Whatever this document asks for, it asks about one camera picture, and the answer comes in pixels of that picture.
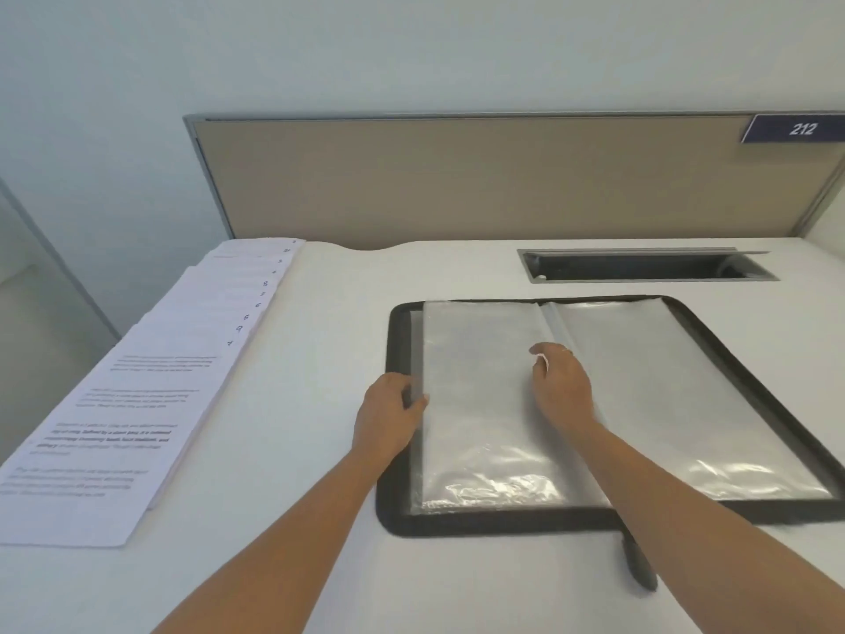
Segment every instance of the white desk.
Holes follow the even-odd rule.
[[[779,282],[534,285],[517,248],[736,246]],[[341,457],[383,372],[390,310],[450,298],[679,298],[845,462],[845,264],[795,239],[308,243],[157,509],[123,549],[0,547],[0,630],[147,632]],[[845,524],[777,538],[845,583]],[[400,539],[373,496],[308,632],[695,632],[644,595],[616,533]]]

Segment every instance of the transparent plastic page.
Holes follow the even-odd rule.
[[[662,300],[552,306],[602,421],[662,468],[719,501],[830,498]]]
[[[425,303],[431,401],[412,512],[607,504],[534,404],[528,349],[543,340],[553,337],[533,303]]]

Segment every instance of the hand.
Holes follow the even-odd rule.
[[[385,373],[371,384],[355,419],[353,449],[375,458],[382,468],[411,442],[414,430],[428,405],[425,395],[407,409],[402,392],[411,385],[411,376]]]
[[[555,428],[569,432],[593,423],[592,387],[584,368],[572,351],[556,342],[538,342],[530,350],[538,356],[533,369],[536,404]]]

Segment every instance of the beige partition panel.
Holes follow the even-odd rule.
[[[751,115],[190,122],[237,237],[786,236],[843,144],[740,144]]]

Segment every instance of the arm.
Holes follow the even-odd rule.
[[[639,547],[705,634],[845,631],[845,590],[744,518],[674,478],[597,423],[590,381],[540,343],[534,395],[584,458]]]
[[[301,500],[197,587],[155,629],[299,634],[369,490],[408,444],[428,404],[402,405],[408,376],[386,373],[367,390],[353,447]]]

